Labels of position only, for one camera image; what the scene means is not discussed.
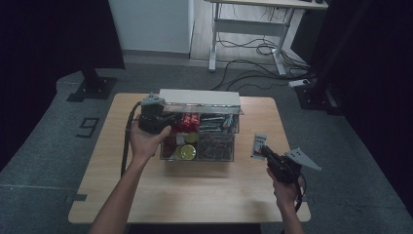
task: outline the black cable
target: black cable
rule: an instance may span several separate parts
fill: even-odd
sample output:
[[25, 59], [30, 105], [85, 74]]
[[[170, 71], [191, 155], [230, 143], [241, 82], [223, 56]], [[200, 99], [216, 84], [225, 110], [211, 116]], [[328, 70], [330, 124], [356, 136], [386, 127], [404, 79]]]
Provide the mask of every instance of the black cable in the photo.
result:
[[301, 61], [301, 60], [297, 60], [294, 58], [291, 58], [287, 52], [285, 51], [281, 51], [281, 55], [282, 58], [284, 59], [285, 63], [287, 63], [288, 65], [294, 65], [303, 69], [308, 69], [310, 68], [310, 66], [305, 62], [305, 61]]
[[124, 172], [127, 167], [127, 160], [128, 160], [128, 152], [129, 152], [129, 141], [131, 137], [131, 123], [133, 121], [134, 112], [138, 106], [141, 105], [139, 101], [137, 104], [134, 105], [133, 109], [131, 110], [130, 116], [128, 118], [127, 125], [125, 126], [125, 143], [124, 143], [124, 155], [122, 157], [122, 166], [121, 166], [121, 176], [124, 175]]
[[273, 7], [273, 12], [271, 13], [271, 16], [268, 18], [268, 21], [272, 21], [274, 17], [274, 13], [276, 12], [276, 8]]
[[271, 89], [273, 88], [273, 86], [286, 86], [286, 85], [288, 85], [288, 84], [271, 84], [270, 87], [268, 87], [268, 88], [262, 88], [262, 87], [260, 87], [260, 86], [258, 86], [258, 85], [243, 84], [243, 85], [239, 86], [239, 87], [236, 89], [236, 92], [237, 92], [238, 90], [242, 89], [242, 88], [245, 87], [245, 86], [253, 86], [253, 87], [256, 87], [256, 88], [258, 88], [258, 89], [260, 89], [260, 90], [271, 90]]
[[237, 14], [235, 13], [235, 6], [234, 6], [234, 4], [233, 4], [233, 11], [234, 11], [234, 16], [235, 16], [235, 18], [238, 19], [238, 16], [237, 16]]
[[[264, 36], [264, 38], [262, 38], [262, 41], [263, 41], [263, 43], [261, 43], [261, 44], [259, 44], [257, 47], [256, 47], [256, 52], [257, 52], [257, 54], [259, 54], [259, 55], [263, 55], [263, 56], [270, 56], [270, 55], [272, 55], [274, 52], [273, 52], [273, 49], [275, 49], [276, 48], [276, 45], [273, 43], [273, 42], [271, 42], [271, 41], [268, 41], [268, 40], [266, 40], [265, 39], [265, 36]], [[263, 53], [263, 52], [261, 52], [261, 48], [268, 48], [269, 50], [270, 50], [270, 53]]]
[[253, 42], [261, 41], [261, 40], [262, 40], [261, 38], [257, 38], [257, 39], [254, 39], [254, 40], [252, 40], [252, 41], [249, 41], [249, 42], [246, 42], [246, 43], [243, 43], [243, 44], [237, 44], [237, 43], [234, 43], [234, 42], [231, 42], [231, 41], [221, 40], [221, 37], [220, 37], [219, 32], [218, 32], [217, 34], [218, 34], [218, 40], [217, 40], [216, 42], [219, 42], [219, 43], [221, 44], [221, 46], [226, 47], [226, 48], [238, 48], [238, 47], [242, 47], [242, 48], [257, 48], [257, 46], [248, 46], [248, 45], [249, 45], [249, 44], [252, 44]]
[[[235, 78], [234, 80], [242, 77], [243, 75], [246, 75], [247, 73], [251, 73], [251, 72], [256, 72], [256, 73], [258, 73], [258, 74], [260, 74], [260, 75], [264, 75], [264, 76], [268, 75], [268, 74], [266, 74], [266, 73], [264, 73], [264, 72], [261, 72], [261, 71], [258, 71], [258, 70], [248, 70], [248, 71], [245, 71], [245, 72], [239, 74], [239, 75], [237, 76], [237, 78]], [[229, 82], [226, 82], [226, 83], [222, 83], [221, 86], [229, 85], [229, 84], [231, 84], [232, 82], [234, 82], [234, 80], [229, 81]]]
[[283, 22], [285, 22], [285, 17], [286, 17], [286, 14], [288, 13], [288, 11], [289, 11], [289, 8], [285, 8], [284, 19], [282, 20]]
[[227, 65], [225, 66], [225, 69], [224, 69], [224, 75], [223, 75], [223, 77], [222, 77], [222, 80], [221, 80], [221, 82], [220, 82], [218, 85], [216, 85], [214, 88], [212, 88], [213, 91], [222, 86], [222, 83], [224, 83], [224, 80], [225, 80], [225, 76], [227, 75], [228, 66], [229, 66], [231, 63], [233, 63], [233, 62], [250, 63], [250, 64], [253, 64], [253, 65], [256, 65], [256, 66], [261, 67], [262, 69], [264, 69], [265, 71], [267, 71], [268, 73], [270, 73], [270, 74], [272, 74], [272, 75], [278, 76], [276, 73], [268, 70], [267, 68], [265, 68], [265, 67], [262, 66], [261, 64], [258, 64], [258, 63], [252, 62], [252, 61], [248, 61], [248, 60], [244, 60], [244, 59], [235, 59], [235, 60], [229, 61], [229, 62], [227, 63]]
[[294, 180], [295, 189], [297, 190], [297, 204], [295, 204], [295, 212], [300, 210], [301, 204], [303, 203], [303, 194], [301, 193], [301, 186], [298, 183], [298, 177]]
[[264, 14], [259, 18], [259, 21], [261, 21], [262, 18], [265, 16], [265, 14], [267, 14], [267, 11], [268, 11], [269, 8], [271, 8], [271, 7], [265, 7], [265, 12], [264, 12]]
[[275, 78], [275, 77], [273, 77], [273, 76], [266, 76], [266, 75], [248, 75], [248, 76], [243, 76], [243, 77], [240, 77], [240, 78], [232, 81], [232, 82], [230, 83], [230, 85], [227, 87], [226, 91], [229, 91], [230, 88], [231, 88], [231, 86], [233, 86], [235, 83], [237, 83], [237, 82], [239, 82], [239, 81], [241, 81], [241, 80], [243, 80], [243, 79], [247, 79], [247, 78], [270, 78], [270, 79], [279, 79], [279, 80], [282, 79], [282, 78]]
[[306, 191], [307, 191], [307, 180], [306, 180], [306, 178], [304, 177], [304, 175], [302, 174], [302, 173], [300, 173], [300, 176], [301, 177], [303, 177], [303, 180], [304, 180], [304, 191], [303, 191], [303, 196], [306, 194]]

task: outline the dark curtain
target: dark curtain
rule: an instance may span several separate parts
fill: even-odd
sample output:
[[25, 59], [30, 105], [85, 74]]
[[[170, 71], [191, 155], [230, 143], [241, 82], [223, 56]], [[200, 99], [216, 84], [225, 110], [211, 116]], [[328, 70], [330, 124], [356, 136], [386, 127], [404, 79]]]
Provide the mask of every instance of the dark curtain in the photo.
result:
[[42, 118], [56, 81], [125, 69], [107, 1], [0, 1], [1, 169]]
[[334, 0], [312, 56], [315, 72], [340, 90], [341, 110], [413, 214], [413, 8], [373, 0], [333, 65], [322, 66], [364, 1]]

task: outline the human hand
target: human hand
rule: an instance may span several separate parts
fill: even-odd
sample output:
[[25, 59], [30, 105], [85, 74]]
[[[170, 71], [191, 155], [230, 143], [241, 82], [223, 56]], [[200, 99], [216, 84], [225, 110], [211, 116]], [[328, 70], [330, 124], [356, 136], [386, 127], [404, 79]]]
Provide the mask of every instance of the human hand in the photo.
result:
[[160, 134], [151, 135], [138, 127], [138, 121], [131, 124], [131, 152], [132, 161], [146, 163], [155, 154], [158, 145], [169, 135], [171, 126], [165, 127]]
[[[282, 209], [294, 209], [294, 201], [297, 198], [297, 189], [293, 183], [286, 184], [279, 182], [274, 174], [267, 168], [268, 175], [273, 179], [274, 195], [277, 197], [277, 206]], [[302, 184], [302, 177], [298, 178], [298, 183]]]

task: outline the standing desk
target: standing desk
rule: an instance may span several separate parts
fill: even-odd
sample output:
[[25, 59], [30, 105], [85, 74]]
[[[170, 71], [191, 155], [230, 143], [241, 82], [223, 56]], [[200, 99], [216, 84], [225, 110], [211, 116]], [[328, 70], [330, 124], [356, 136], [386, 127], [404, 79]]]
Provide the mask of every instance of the standing desk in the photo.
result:
[[[78, 190], [86, 200], [73, 203], [69, 221], [92, 223], [120, 179], [128, 116], [146, 96], [115, 96]], [[234, 162], [163, 161], [158, 149], [143, 171], [128, 223], [282, 221], [266, 161], [250, 157], [256, 133], [267, 135], [267, 145], [275, 152], [289, 150], [277, 106], [269, 97], [241, 97], [241, 107], [244, 115], [235, 137]], [[308, 221], [310, 216], [304, 202], [298, 217]]]
[[[272, 50], [273, 58], [276, 62], [277, 70], [281, 76], [285, 76], [285, 69], [282, 64], [282, 45], [285, 41], [286, 33], [288, 32], [292, 16], [295, 9], [307, 10], [326, 10], [328, 5], [323, 1], [322, 4], [316, 3], [313, 0], [311, 3], [299, 0], [205, 0], [210, 3], [215, 3], [215, 14], [212, 28], [212, 45], [209, 52], [209, 67], [210, 72], [215, 71], [216, 63], [216, 34], [218, 32], [253, 34], [253, 35], [268, 35], [280, 37], [280, 41], [275, 49]], [[247, 21], [238, 19], [221, 19], [219, 17], [219, 9], [221, 4], [240, 4], [249, 6], [265, 6], [265, 7], [280, 7], [287, 8], [288, 14], [284, 23], [278, 22], [263, 22], [263, 21]]]

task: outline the yellow lid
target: yellow lid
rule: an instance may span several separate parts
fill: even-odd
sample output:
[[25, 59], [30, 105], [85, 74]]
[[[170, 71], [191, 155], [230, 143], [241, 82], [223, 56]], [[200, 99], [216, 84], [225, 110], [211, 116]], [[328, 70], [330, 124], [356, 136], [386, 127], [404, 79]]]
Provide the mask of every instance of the yellow lid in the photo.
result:
[[182, 148], [182, 145], [178, 145], [178, 146], [176, 146], [176, 148], [175, 148], [175, 155], [176, 155], [176, 157], [178, 157], [178, 158], [181, 158], [181, 156], [180, 156], [180, 150], [181, 150], [181, 148]]
[[185, 144], [180, 149], [180, 153], [178, 154], [178, 157], [183, 160], [193, 160], [195, 158], [196, 153], [197, 153], [197, 150], [195, 149], [194, 146], [190, 144]]
[[191, 134], [189, 134], [189, 135], [185, 135], [183, 138], [184, 138], [185, 141], [188, 142], [188, 143], [194, 143], [194, 142], [196, 142], [196, 141], [198, 140], [198, 135], [197, 135], [197, 134], [194, 134], [194, 133], [191, 133]]

